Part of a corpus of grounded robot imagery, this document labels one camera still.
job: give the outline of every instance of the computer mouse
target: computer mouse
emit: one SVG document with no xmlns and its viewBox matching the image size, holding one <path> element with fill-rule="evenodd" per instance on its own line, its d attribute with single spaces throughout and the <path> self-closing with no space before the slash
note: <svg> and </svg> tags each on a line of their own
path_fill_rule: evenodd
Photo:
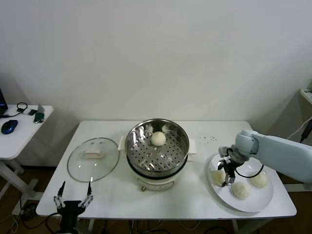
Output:
<svg viewBox="0 0 312 234">
<path fill-rule="evenodd" d="M 17 124 L 18 124 L 17 120 L 15 120 L 15 119 L 9 120 L 2 125 L 1 132 L 3 134 L 10 134 L 11 132 L 14 131 Z"/>
</svg>

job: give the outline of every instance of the white plate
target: white plate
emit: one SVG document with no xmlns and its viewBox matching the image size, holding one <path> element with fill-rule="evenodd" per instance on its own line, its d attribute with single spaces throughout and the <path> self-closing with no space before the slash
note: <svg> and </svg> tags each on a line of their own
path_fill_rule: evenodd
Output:
<svg viewBox="0 0 312 234">
<path fill-rule="evenodd" d="M 245 199 L 241 200 L 235 197 L 231 191 L 230 186 L 225 186 L 223 188 L 216 186 L 213 179 L 212 179 L 212 171 L 217 170 L 217 163 L 221 160 L 219 154 L 215 155 L 209 163 L 209 167 L 206 170 L 206 177 L 207 181 L 211 183 L 214 191 L 218 194 L 218 196 L 225 201 L 230 206 L 245 212 L 258 212 L 264 209 L 272 200 L 273 197 L 273 185 L 269 178 L 269 175 L 266 173 L 265 169 L 264 172 L 269 182 L 264 188 L 257 188 L 251 182 L 250 179 L 243 178 L 236 174 L 235 182 L 241 181 L 247 184 L 250 188 L 250 196 Z M 245 162 L 242 166 L 237 168 L 237 171 L 242 175 L 253 175 L 257 173 L 261 168 L 261 163 L 254 158 L 250 158 L 249 161 Z"/>
</svg>

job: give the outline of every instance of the black cable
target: black cable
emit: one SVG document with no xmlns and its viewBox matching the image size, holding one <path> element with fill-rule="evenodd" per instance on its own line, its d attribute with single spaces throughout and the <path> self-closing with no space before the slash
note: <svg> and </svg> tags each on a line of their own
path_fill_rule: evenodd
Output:
<svg viewBox="0 0 312 234">
<path fill-rule="evenodd" d="M 208 228 L 208 229 L 205 231 L 204 234 L 207 234 L 208 232 L 210 232 L 210 231 L 212 231 L 212 230 L 214 230 L 214 229 L 222 229 L 226 234 L 230 234 L 230 233 L 228 232 L 228 230 L 226 230 L 226 229 L 223 228 L 223 227 L 219 227 L 219 226 Z"/>
<path fill-rule="evenodd" d="M 33 227 L 29 227 L 28 225 L 26 225 L 25 221 L 30 220 L 32 218 L 34 218 L 37 214 L 36 214 L 36 207 L 37 205 L 35 203 L 30 203 L 24 206 L 24 209 L 22 209 L 21 206 L 21 193 L 19 193 L 19 207 L 20 207 L 20 211 L 23 210 L 23 213 L 20 214 L 20 219 L 24 225 L 25 228 L 27 229 L 35 229 L 38 228 L 39 226 L 41 226 L 44 222 L 46 222 L 46 226 L 47 226 L 47 220 L 48 218 L 50 218 L 51 216 L 54 216 L 58 213 L 53 213 L 50 214 L 49 216 L 47 216 L 42 222 L 40 222 L 38 225 L 33 226 Z"/>
<path fill-rule="evenodd" d="M 136 230 L 137 230 L 137 232 L 138 232 L 138 233 L 140 233 L 140 234 L 144 234 L 144 233 L 143 233 L 143 232 L 141 232 L 141 231 L 140 231 L 140 229 L 138 228 L 138 221 L 136 222 Z"/>
<path fill-rule="evenodd" d="M 254 177 L 256 177 L 257 175 L 259 175 L 259 174 L 262 172 L 263 167 L 264 167 L 264 165 L 262 164 L 262 166 L 261 166 L 260 170 L 257 172 L 257 174 L 252 175 L 252 176 L 245 176 L 245 175 L 242 175 L 242 174 L 240 174 L 240 173 L 237 171 L 236 168 L 235 168 L 235 171 L 236 171 L 236 173 L 237 173 L 239 176 L 241 176 L 241 177 L 244 177 L 244 178 L 254 178 Z"/>
<path fill-rule="evenodd" d="M 55 234 L 54 233 L 54 231 L 49 227 L 49 225 L 48 225 L 48 220 L 49 220 L 49 218 L 51 217 L 51 216 L 53 216 L 53 215 L 57 215 L 58 213 L 57 212 L 55 212 L 55 213 L 53 213 L 53 214 L 50 214 L 44 221 L 45 221 L 45 227 L 50 231 L 50 233 L 51 234 Z"/>
<path fill-rule="evenodd" d="M 160 221 L 158 223 L 158 225 L 154 228 L 150 228 L 150 220 L 147 221 L 147 229 L 150 231 L 150 230 L 156 230 L 157 228 L 159 228 L 162 224 L 163 224 L 164 221 Z"/>
<path fill-rule="evenodd" d="M 129 231 L 131 234 L 133 233 L 131 220 L 129 220 Z"/>
<path fill-rule="evenodd" d="M 312 130 L 312 120 L 309 121 L 309 123 L 308 123 L 307 126 L 305 127 L 303 133 L 301 134 L 300 143 L 302 143 L 305 139 L 308 138 L 308 136 L 309 136 L 311 130 Z"/>
<path fill-rule="evenodd" d="M 57 214 L 58 214 L 57 212 L 55 212 L 55 213 L 53 213 L 53 214 L 50 214 L 50 215 L 47 216 L 41 223 L 39 223 L 38 225 L 33 226 L 33 227 L 27 226 L 27 225 L 25 224 L 25 221 L 24 221 L 24 220 L 22 220 L 22 222 L 23 222 L 23 225 L 25 226 L 25 228 L 28 228 L 28 229 L 35 229 L 35 228 L 38 228 L 39 226 L 41 226 L 44 222 L 47 222 L 48 218 L 50 218 L 51 216 L 57 215 Z"/>
<path fill-rule="evenodd" d="M 140 234 L 144 234 L 144 233 L 141 232 L 140 229 L 138 228 L 138 223 L 139 223 L 139 221 L 136 222 L 136 230 L 137 230 L 137 232 L 140 233 Z M 168 230 L 166 230 L 166 229 L 151 230 L 151 229 L 149 229 L 149 227 L 147 227 L 147 228 L 148 228 L 148 231 L 151 232 L 151 233 L 164 232 L 164 233 L 170 234 L 170 232 L 169 232 Z"/>
<path fill-rule="evenodd" d="M 107 233 L 106 227 L 107 227 L 107 220 L 105 220 L 104 229 L 103 229 L 103 231 L 102 231 L 102 234 L 106 234 L 106 233 Z"/>
<path fill-rule="evenodd" d="M 20 106 L 21 104 L 26 105 L 26 107 L 20 108 L 19 106 Z M 17 109 L 18 109 L 18 113 L 17 113 L 17 114 L 12 115 L 12 116 L 10 116 L 10 115 L 2 115 L 2 116 L 0 116 L 0 118 L 9 118 L 9 117 L 18 116 L 19 114 L 23 113 L 23 112 L 28 108 L 28 105 L 27 105 L 26 102 L 23 102 L 23 101 L 22 101 L 22 102 L 19 102 L 19 103 L 16 105 L 16 107 L 17 107 Z"/>
</svg>

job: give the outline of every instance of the white side table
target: white side table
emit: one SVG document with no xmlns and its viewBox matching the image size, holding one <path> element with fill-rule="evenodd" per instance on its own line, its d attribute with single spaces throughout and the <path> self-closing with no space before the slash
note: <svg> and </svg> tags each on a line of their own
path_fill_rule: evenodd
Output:
<svg viewBox="0 0 312 234">
<path fill-rule="evenodd" d="M 44 116 L 45 119 L 51 115 L 53 112 L 52 106 L 43 106 L 45 109 Z M 5 114 L 14 115 L 17 113 L 16 105 L 8 105 L 8 111 Z M 36 110 L 38 106 L 30 105 L 28 108 Z M 15 117 L 9 118 L 0 118 L 0 127 L 2 125 L 11 120 L 16 119 L 18 121 L 18 125 L 15 130 L 7 135 L 0 133 L 0 176 L 6 179 L 8 182 L 5 184 L 4 188 L 0 192 L 0 199 L 3 197 L 4 193 L 12 184 L 18 190 L 22 192 L 22 205 L 26 203 L 28 199 L 32 200 L 40 200 L 43 193 L 36 193 L 33 188 L 37 184 L 37 179 L 32 179 L 29 184 L 26 184 L 23 180 L 21 180 L 17 174 L 23 173 L 23 168 L 14 160 L 20 152 L 24 149 L 27 143 L 31 140 L 34 134 L 38 131 L 38 129 L 43 125 L 43 123 L 34 123 L 35 116 L 29 116 L 24 114 L 19 114 Z M 4 163 L 8 163 L 11 167 L 14 168 L 14 172 L 11 171 Z M 15 206 L 12 214 L 18 215 L 20 212 L 20 202 Z"/>
</svg>

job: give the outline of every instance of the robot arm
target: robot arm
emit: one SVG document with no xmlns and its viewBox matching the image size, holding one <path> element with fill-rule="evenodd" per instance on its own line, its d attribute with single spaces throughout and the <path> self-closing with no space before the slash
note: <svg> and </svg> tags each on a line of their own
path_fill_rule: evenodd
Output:
<svg viewBox="0 0 312 234">
<path fill-rule="evenodd" d="M 304 183 L 312 183 L 312 147 L 256 131 L 244 130 L 236 136 L 235 145 L 220 147 L 218 169 L 226 172 L 225 185 L 234 183 L 236 167 L 250 157 L 278 172 Z"/>
</svg>

